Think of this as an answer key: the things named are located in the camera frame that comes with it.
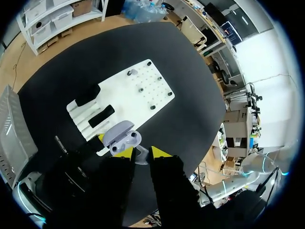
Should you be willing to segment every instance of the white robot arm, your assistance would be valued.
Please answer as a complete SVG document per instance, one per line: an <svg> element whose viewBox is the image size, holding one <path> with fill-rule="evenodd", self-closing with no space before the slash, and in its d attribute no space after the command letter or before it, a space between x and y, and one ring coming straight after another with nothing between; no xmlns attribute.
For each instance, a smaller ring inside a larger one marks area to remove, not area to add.
<svg viewBox="0 0 305 229"><path fill-rule="evenodd" d="M279 167L283 176L288 175L290 163L296 152L296 145L285 146L265 155L259 152L250 154L242 162L242 174L231 176L215 185L206 187L209 197L214 202L227 197L255 182L261 174L270 174L276 167ZM200 204L205 205L208 202L210 202L209 198L205 194L201 194Z"/></svg>

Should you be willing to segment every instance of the wooden floor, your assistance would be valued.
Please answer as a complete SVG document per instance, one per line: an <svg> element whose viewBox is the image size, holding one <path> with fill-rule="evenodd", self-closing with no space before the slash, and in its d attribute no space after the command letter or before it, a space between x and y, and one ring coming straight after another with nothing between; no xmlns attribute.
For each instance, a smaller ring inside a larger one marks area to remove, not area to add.
<svg viewBox="0 0 305 229"><path fill-rule="evenodd" d="M178 19L175 15L169 15L168 21L176 24ZM98 20L82 23L73 27L72 34L61 38L38 56L35 56L25 42L23 35L20 33L2 56L0 62L0 92L3 91L7 84L11 85L15 92L18 92L40 67L73 44L103 31L132 23L132 21L125 19L123 16L108 17L103 23ZM206 183L216 184L225 178L217 173L221 164L221 162L215 160L212 148L210 148L201 163L202 166L206 166L207 168L200 167L200 172L205 173L204 181ZM134 226L144 227L147 225L138 223Z"/></svg>

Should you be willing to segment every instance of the black table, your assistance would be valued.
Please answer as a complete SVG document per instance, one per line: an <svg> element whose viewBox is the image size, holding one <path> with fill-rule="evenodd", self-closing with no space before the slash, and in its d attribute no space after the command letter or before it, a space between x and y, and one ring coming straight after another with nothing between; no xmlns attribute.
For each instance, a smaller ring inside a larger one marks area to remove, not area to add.
<svg viewBox="0 0 305 229"><path fill-rule="evenodd" d="M225 105L202 57L169 22L124 26L87 38L47 62L26 82L19 91L20 103L39 149L26 172L45 172L56 162L60 150L55 135L70 150L84 143L66 111L68 103L90 85L146 59L156 65L175 98L138 129L141 145L180 156L190 176L216 136ZM102 159L93 156L84 166L95 170ZM165 176L170 182L173 174ZM173 191L176 188L179 184L173 184ZM149 166L136 166L124 225L136 223L155 209Z"/></svg>

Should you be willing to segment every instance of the cable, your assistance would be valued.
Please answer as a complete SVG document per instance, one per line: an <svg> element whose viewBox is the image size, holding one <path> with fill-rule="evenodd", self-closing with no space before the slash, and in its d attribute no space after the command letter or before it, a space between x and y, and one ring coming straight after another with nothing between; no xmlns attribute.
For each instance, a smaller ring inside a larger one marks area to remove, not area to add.
<svg viewBox="0 0 305 229"><path fill-rule="evenodd" d="M201 183L201 180L200 180L200 171L199 171L199 166L198 166L198 180L199 180L199 183L200 183L200 186L203 187L202 183Z"/></svg>
<svg viewBox="0 0 305 229"><path fill-rule="evenodd" d="M203 192L201 189L199 190L200 192L202 192L203 194L206 195L206 197L208 197L209 201L211 202L211 204L214 204L213 199L209 196L208 191L206 190L206 187L204 186L204 190L205 192Z"/></svg>
<svg viewBox="0 0 305 229"><path fill-rule="evenodd" d="M247 94L245 93L245 94L240 94L240 95L232 96L232 97L227 98L225 100L233 100L234 101L236 98L241 98L241 97L246 97L246 96L247 96Z"/></svg>
<svg viewBox="0 0 305 229"><path fill-rule="evenodd" d="M246 86L247 86L248 84L252 84L252 86L253 86L253 88L254 88L254 83L258 83L258 82L261 82L261 81L269 80L269 79L278 77L278 76L280 76L280 75L282 75L282 76L288 76L288 77L292 80L292 82L294 83L294 85L297 87L297 85L296 85L294 79L291 77L291 75L278 74L278 75L270 76L270 77L268 77L268 78L266 78L266 79L261 79L261 80L257 80L257 81L254 81L254 82L246 83L245 86L244 86L244 88L246 88ZM238 88L236 91L232 91L231 93L237 92L237 91L239 91L239 90L241 90L241 88Z"/></svg>
<svg viewBox="0 0 305 229"><path fill-rule="evenodd" d="M278 170L279 170L279 167L276 167L272 173L269 174L269 176L267 177L267 179L262 183L262 184L259 184L258 187L256 188L256 192L260 192L262 190L262 188L268 183L269 179L273 176L273 174L276 172L278 174Z"/></svg>
<svg viewBox="0 0 305 229"><path fill-rule="evenodd" d="M209 169L209 168L207 168L207 167L205 167L205 166L199 165L199 167L205 168L205 169L207 169L207 170L210 170L211 172L214 172L214 173L216 173L216 174L218 174L218 175L221 175L221 176L224 176L224 177L231 177L231 176L229 176L229 175L225 175L225 174L216 172L216 171L214 171L214 170L212 170L212 169Z"/></svg>
<svg viewBox="0 0 305 229"><path fill-rule="evenodd" d="M277 169L277 171L276 171L276 175L275 175L275 178L274 178L274 184L272 185L272 188L271 188L271 190L270 190L270 193L269 193L269 196L268 196L268 199L267 199L267 201L266 201L266 206L265 206L265 208L267 207L267 205L268 205L268 202L269 202L269 199L270 199L270 197L271 197L271 194L272 194L272 191L273 191L273 188L275 187L275 184L276 184L276 181L277 181L277 177L278 177L278 169Z"/></svg>
<svg viewBox="0 0 305 229"><path fill-rule="evenodd" d="M276 164L275 161L274 161L273 159L271 159L270 157L267 156L267 155L268 155L269 153L271 153L271 152L268 152L268 153L266 153L266 154L263 154L263 153L257 151L256 153L258 153L258 154L260 154L260 155L262 155L262 156L264 157L264 159L263 159L263 172L265 172L265 171L264 171L264 163L265 163L266 158L267 158L268 160L271 161L271 164L272 164L274 167L276 167L276 166L275 166L275 164Z"/></svg>
<svg viewBox="0 0 305 229"><path fill-rule="evenodd" d="M18 66L20 57L21 57L21 55L22 55L22 53L23 53L23 51L24 51L24 49L25 49L25 43L23 43L23 44L21 45L21 48L22 48L22 50L21 50L21 52L20 52L20 55L19 55L19 57L18 57L18 60L17 60L16 64L13 66L13 70L15 70L15 79L14 79L14 83L13 83L13 86L12 86L12 89L13 89L13 90L14 90L14 86L15 86L15 83L16 83L16 79L17 79L17 66Z"/></svg>
<svg viewBox="0 0 305 229"><path fill-rule="evenodd" d="M207 170L206 162L205 162L205 161L202 161L202 163L204 163L204 166L205 166L205 173L206 173L206 178L208 179L209 184L210 184L210 183L211 183L211 181L210 181L210 179L209 179L209 174L208 174L208 170Z"/></svg>

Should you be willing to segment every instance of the office chair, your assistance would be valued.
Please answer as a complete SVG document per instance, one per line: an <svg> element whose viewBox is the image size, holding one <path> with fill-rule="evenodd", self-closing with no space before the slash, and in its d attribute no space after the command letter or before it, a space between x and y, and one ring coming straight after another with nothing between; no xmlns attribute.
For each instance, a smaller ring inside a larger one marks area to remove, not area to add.
<svg viewBox="0 0 305 229"><path fill-rule="evenodd" d="M234 80L229 80L229 76L225 72L225 70L221 70L220 73L221 73L221 79L223 80L223 83L227 87L236 87L236 86L238 86L238 84Z"/></svg>
<svg viewBox="0 0 305 229"><path fill-rule="evenodd" d="M206 36L194 25L194 23L185 16L181 21L178 21L177 27L181 26L181 32L190 40L190 42L196 47L197 51L206 47Z"/></svg>

